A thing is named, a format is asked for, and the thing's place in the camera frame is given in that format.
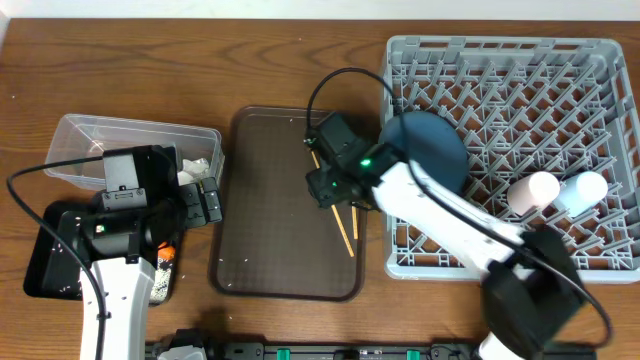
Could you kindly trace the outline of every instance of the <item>white cup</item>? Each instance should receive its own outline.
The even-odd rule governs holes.
[[[597,205],[607,196],[608,190],[607,180],[602,175],[587,171],[565,181],[553,206],[559,211],[569,209],[569,217],[576,217]]]
[[[555,176],[539,171],[518,180],[507,191],[507,203],[518,215],[532,208],[546,208],[560,193],[560,183]]]

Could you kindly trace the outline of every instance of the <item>chopstick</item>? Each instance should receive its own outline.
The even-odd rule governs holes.
[[[351,221],[353,222],[353,239],[358,240],[358,210],[355,206],[351,207]]]
[[[316,158],[316,154],[312,151],[311,156],[313,156],[313,162],[316,164],[316,169],[320,168],[320,164],[318,163],[318,159]],[[347,232],[344,230],[344,225],[342,225],[342,220],[340,219],[340,214],[338,214],[338,209],[336,209],[335,205],[331,205],[331,210],[333,210],[333,215],[336,217],[336,222],[338,223],[338,227],[340,228],[340,232],[342,233],[342,239],[344,240],[344,244],[347,245],[347,251],[349,251],[349,256],[353,257],[353,249],[351,248],[351,243],[349,242],[349,237],[347,236]]]

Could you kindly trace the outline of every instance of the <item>blue bowl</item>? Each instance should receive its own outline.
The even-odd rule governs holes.
[[[448,190],[460,194],[469,175],[467,149],[455,129],[438,115],[414,111],[404,116],[411,149],[411,158]],[[390,119],[380,133],[381,143],[390,143],[404,151],[400,118]]]

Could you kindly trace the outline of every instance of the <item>black tray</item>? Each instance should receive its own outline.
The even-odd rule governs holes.
[[[90,210],[89,205],[56,201],[47,207],[43,219],[57,229],[63,216],[75,216],[74,213],[85,214]],[[175,241],[176,257],[180,242],[180,238]],[[163,304],[169,299],[176,273],[176,257],[171,261],[158,264],[156,282],[152,291],[161,295],[156,296],[157,300],[150,301],[150,306]],[[162,281],[162,274],[165,275],[164,281]],[[59,246],[57,240],[40,228],[24,278],[22,286],[24,292],[32,297],[82,300],[79,279],[80,266]]]
[[[314,112],[314,118],[324,117]],[[318,208],[305,174],[315,169],[303,144],[305,111],[249,107],[233,122],[233,152],[223,184],[225,219],[209,279],[220,292],[347,301],[363,283],[366,212],[337,206],[355,257],[331,210]]]

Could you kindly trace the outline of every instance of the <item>plastic tray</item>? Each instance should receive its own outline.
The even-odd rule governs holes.
[[[220,133],[215,129],[151,121],[67,114],[58,123],[46,163],[102,155],[140,145],[175,145],[182,158],[210,161],[210,175],[220,179],[224,155]],[[47,175],[66,180],[79,188],[105,188],[102,162],[45,170]]]
[[[312,122],[327,115],[312,112]],[[355,257],[331,210],[318,208],[304,176],[315,169],[301,139],[304,109],[251,106],[232,123],[225,220],[214,241],[209,280],[229,295],[349,301],[364,282],[365,211],[354,236],[351,207],[336,205]]]
[[[384,95],[383,124],[400,111],[426,110],[457,129],[469,152],[465,199],[525,228],[546,223],[558,230],[585,282],[640,280],[640,125],[618,43],[396,36],[387,43],[383,72],[401,97],[392,102]],[[539,170],[561,180],[597,171],[609,192],[574,219],[553,207],[519,217],[506,204],[506,190]],[[384,220],[391,277],[478,279],[437,239],[401,219]]]

